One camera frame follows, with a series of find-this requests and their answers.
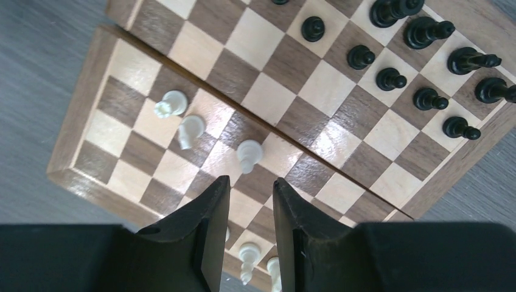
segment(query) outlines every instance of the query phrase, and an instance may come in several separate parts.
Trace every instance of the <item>gray floor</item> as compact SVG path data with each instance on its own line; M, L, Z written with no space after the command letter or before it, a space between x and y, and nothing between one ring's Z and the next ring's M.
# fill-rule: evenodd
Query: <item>gray floor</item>
M106 21L105 2L0 0L0 223L134 228L45 175L92 33ZM511 0L497 2L515 11ZM423 220L499 221L516 229L514 145L513 129ZM222 291L252 291L230 277L222 285Z

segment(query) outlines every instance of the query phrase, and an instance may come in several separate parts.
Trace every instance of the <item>white pawn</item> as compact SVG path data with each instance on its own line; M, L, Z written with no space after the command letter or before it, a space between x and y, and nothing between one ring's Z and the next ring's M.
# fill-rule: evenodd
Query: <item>white pawn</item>
M242 261L240 280L242 284L247 285L253 278L253 269L258 264L261 253L260 247L252 242L244 243L240 247L239 259Z
M154 113L165 119L170 116L179 116L184 113L188 107L188 99L179 90L173 90L165 93L160 102L154 106Z
M263 149L255 140L245 140L237 148L237 157L244 175L251 173L254 165L263 157Z
M178 140L182 150L192 148L194 139L202 136L206 130L206 123L200 116L187 116L179 124Z
M272 292L281 291L281 275L279 272L279 258L273 257L267 262L267 271L271 274L273 289Z

